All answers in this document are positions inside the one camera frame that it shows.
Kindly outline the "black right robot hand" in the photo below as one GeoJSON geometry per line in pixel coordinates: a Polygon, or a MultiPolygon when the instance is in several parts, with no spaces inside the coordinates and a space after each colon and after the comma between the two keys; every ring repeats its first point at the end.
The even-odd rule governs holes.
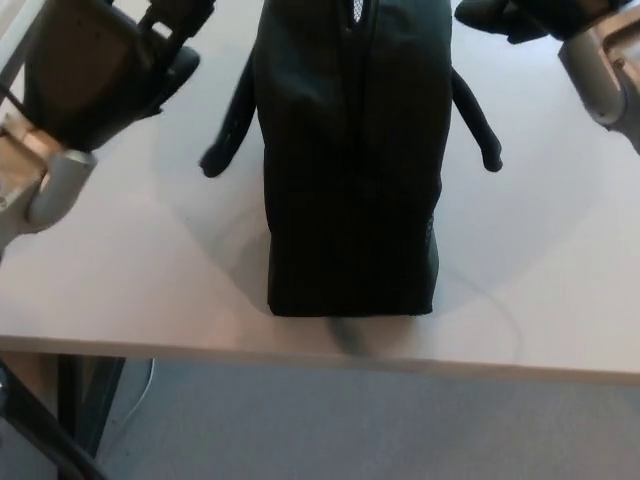
{"type": "Polygon", "coordinates": [[[503,35],[511,44],[547,35],[565,41],[628,4],[616,0],[461,1],[454,17],[469,28],[503,35]]]}

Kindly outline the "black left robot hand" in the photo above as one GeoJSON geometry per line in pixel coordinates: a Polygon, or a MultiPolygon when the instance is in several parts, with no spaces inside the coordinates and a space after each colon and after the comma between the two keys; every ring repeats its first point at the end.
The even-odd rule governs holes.
{"type": "Polygon", "coordinates": [[[63,145],[94,151],[161,113],[200,63],[187,46],[212,1],[151,1],[135,20],[111,1],[47,1],[25,58],[30,119],[63,145]]]}

